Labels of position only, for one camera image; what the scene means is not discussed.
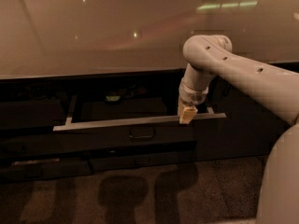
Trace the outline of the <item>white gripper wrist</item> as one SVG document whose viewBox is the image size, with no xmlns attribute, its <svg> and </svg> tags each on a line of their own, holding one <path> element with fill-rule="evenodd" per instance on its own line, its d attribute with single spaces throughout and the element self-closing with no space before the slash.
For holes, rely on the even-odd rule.
<svg viewBox="0 0 299 224">
<path fill-rule="evenodd" d="M 180 82 L 178 88 L 180 100 L 189 105 L 180 104 L 178 106 L 178 117 L 180 124 L 189 124 L 197 115 L 196 105 L 202 104 L 208 94 L 208 88 L 203 91 L 196 91 L 189 88 L 183 81 Z"/>
</svg>

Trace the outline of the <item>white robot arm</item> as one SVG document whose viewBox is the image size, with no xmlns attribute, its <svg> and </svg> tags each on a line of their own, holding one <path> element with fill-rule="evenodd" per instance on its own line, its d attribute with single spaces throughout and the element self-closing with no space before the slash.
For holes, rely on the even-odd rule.
<svg viewBox="0 0 299 224">
<path fill-rule="evenodd" d="M 178 116 L 190 123 L 221 77 L 291 127 L 268 156 L 255 224 L 299 224 L 299 74 L 234 55 L 225 35 L 195 35 L 183 46 L 188 62 L 179 85 Z"/>
</svg>

